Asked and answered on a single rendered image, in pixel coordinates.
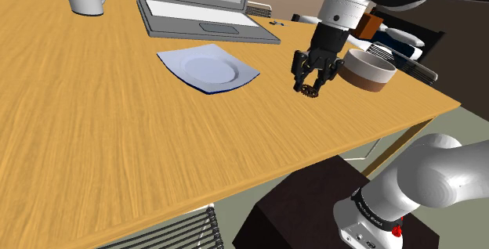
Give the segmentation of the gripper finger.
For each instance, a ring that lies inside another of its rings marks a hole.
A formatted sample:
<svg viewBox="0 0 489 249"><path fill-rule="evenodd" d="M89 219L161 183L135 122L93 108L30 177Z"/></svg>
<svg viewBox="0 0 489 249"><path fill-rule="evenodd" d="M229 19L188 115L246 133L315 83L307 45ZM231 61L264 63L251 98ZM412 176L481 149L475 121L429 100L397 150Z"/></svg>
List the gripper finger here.
<svg viewBox="0 0 489 249"><path fill-rule="evenodd" d="M339 69L343 66L344 60L342 59L326 59L324 61L324 66L318 71L317 79L313 84L312 96L318 96L321 86L326 83L326 81L332 81Z"/></svg>
<svg viewBox="0 0 489 249"><path fill-rule="evenodd" d="M291 72L294 74L295 84L293 89L296 92L302 90L305 78L313 71L313 67L309 64L309 56L307 52L296 50L293 56Z"/></svg>

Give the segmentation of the white and brown bowl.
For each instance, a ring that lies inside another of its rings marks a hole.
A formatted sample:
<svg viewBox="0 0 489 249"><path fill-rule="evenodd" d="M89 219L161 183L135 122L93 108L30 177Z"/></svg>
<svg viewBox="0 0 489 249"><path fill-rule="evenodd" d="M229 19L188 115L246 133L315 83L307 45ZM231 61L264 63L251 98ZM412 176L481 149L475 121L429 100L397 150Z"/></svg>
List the white and brown bowl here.
<svg viewBox="0 0 489 249"><path fill-rule="evenodd" d="M343 61L339 76L351 85L369 92L381 91L397 72L390 62L359 49L349 49Z"/></svg>

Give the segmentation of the pale blue square plate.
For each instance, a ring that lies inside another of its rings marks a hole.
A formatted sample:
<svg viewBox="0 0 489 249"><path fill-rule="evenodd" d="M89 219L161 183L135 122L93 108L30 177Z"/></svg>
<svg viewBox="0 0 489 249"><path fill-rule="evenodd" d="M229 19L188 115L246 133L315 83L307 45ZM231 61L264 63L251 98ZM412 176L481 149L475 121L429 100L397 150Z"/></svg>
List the pale blue square plate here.
<svg viewBox="0 0 489 249"><path fill-rule="evenodd" d="M158 52L157 55L179 80L208 95L240 88L260 75L258 70L216 44Z"/></svg>

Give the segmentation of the grey laptop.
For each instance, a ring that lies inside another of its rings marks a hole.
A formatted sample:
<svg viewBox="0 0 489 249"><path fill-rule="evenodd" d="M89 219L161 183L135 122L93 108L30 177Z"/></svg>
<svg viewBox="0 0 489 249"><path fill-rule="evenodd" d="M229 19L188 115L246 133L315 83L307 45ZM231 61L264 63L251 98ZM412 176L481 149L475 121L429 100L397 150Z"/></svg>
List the grey laptop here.
<svg viewBox="0 0 489 249"><path fill-rule="evenodd" d="M136 0L152 38L281 43L250 18L248 0Z"/></svg>

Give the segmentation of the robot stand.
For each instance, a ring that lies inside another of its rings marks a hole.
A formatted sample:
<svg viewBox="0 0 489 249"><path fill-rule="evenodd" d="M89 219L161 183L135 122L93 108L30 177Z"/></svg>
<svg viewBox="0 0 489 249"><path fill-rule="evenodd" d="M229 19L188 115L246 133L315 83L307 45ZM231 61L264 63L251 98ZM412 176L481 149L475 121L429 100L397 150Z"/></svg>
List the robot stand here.
<svg viewBox="0 0 489 249"><path fill-rule="evenodd" d="M233 240L236 249L352 249L340 230L363 222L351 196L359 189L374 214L399 220L401 235L377 230L374 247L438 249L439 235L417 219L418 204L397 185L397 169L390 166L369 181L340 156L330 157L292 172L259 200Z"/></svg>

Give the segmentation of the wooden table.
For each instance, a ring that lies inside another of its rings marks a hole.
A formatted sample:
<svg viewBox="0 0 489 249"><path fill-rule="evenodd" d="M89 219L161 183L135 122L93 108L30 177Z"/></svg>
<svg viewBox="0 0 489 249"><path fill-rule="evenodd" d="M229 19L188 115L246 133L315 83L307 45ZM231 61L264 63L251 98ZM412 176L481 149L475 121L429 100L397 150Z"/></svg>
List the wooden table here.
<svg viewBox="0 0 489 249"><path fill-rule="evenodd" d="M206 95L158 59L195 41L149 37L133 0L98 17L0 0L0 249L92 249L458 106L401 72L380 92L341 78L295 92L313 31L221 42L259 75Z"/></svg>

